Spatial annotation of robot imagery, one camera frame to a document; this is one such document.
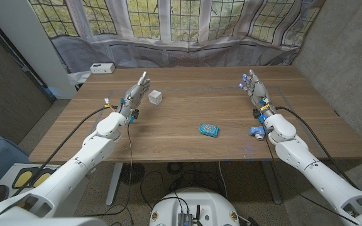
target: white device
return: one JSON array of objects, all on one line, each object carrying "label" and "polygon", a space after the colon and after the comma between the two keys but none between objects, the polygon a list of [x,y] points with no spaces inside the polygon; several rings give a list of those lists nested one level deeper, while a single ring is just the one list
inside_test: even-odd
[{"label": "white device", "polygon": [[162,100],[162,93],[157,90],[153,90],[149,94],[149,102],[151,102],[152,104],[158,105]]},{"label": "white device", "polygon": [[[157,225],[228,225],[239,226],[237,211],[226,198],[206,188],[181,188],[176,191],[186,204],[175,199],[157,203],[151,212],[149,226]],[[170,193],[163,198],[177,197]]]},{"label": "white device", "polygon": [[113,63],[93,63],[90,70],[92,73],[113,73],[116,67]]}]

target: concrete wall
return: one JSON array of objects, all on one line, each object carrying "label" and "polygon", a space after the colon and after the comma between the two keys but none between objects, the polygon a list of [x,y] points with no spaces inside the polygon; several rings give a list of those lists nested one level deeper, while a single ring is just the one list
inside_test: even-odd
[{"label": "concrete wall", "polygon": [[[362,1],[327,0],[293,65],[362,138]],[[362,164],[350,168],[348,176],[362,189]],[[288,206],[293,209],[297,205],[287,204],[286,209]],[[290,216],[292,224],[304,222],[297,220],[302,217]],[[316,220],[316,225],[338,219],[320,218],[313,213],[304,217]]]}]

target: wooden table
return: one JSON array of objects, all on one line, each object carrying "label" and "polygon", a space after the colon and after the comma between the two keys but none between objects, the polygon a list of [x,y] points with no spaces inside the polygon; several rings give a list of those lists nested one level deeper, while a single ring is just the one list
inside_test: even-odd
[{"label": "wooden table", "polygon": [[[336,159],[362,159],[362,141],[334,112],[311,84],[293,66],[116,69],[112,75],[91,75],[69,105],[30,154],[30,161],[43,162],[88,114],[110,98],[118,105],[125,91],[143,71],[151,79],[151,90],[162,92],[159,105],[147,94],[139,106],[140,116],[129,127],[134,162],[252,161],[271,159],[266,142],[248,136],[253,118],[250,98],[238,88],[242,74],[253,69],[267,87],[275,106],[294,110],[311,126]],[[85,122],[66,142],[52,162],[70,159],[82,141],[111,110]],[[326,158],[298,120],[280,110],[297,128],[297,134],[318,158]],[[217,138],[201,135],[199,126],[219,126]],[[106,161],[129,162],[126,130],[114,153]]]}]

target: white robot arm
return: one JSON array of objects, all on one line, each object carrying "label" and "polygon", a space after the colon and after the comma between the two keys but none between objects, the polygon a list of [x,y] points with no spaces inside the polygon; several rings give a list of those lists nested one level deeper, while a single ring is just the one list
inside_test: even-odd
[{"label": "white robot arm", "polygon": [[[74,157],[59,167],[40,186],[0,202],[0,220],[53,217],[57,207],[86,173],[114,151],[115,143],[121,137],[120,129],[128,123],[132,112],[149,90],[150,80],[145,77],[146,72],[140,77],[139,82],[126,92],[124,102],[116,112],[98,123],[96,130],[84,140],[82,148]],[[85,222],[97,225],[97,222],[89,218],[85,218]]]},{"label": "white robot arm", "polygon": [[362,191],[351,186],[309,151],[308,145],[296,135],[293,124],[277,113],[265,86],[252,70],[249,76],[243,75],[243,80],[240,87],[247,91],[259,110],[260,120],[270,131],[268,137],[276,146],[277,156],[299,170],[335,212],[352,221],[341,218],[343,224],[362,225]]}]

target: white curtain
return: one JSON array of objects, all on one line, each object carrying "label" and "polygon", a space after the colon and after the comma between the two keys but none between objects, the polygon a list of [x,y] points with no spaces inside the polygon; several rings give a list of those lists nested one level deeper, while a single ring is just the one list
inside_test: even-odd
[{"label": "white curtain", "polygon": [[322,1],[30,0],[68,73],[288,65]]}]

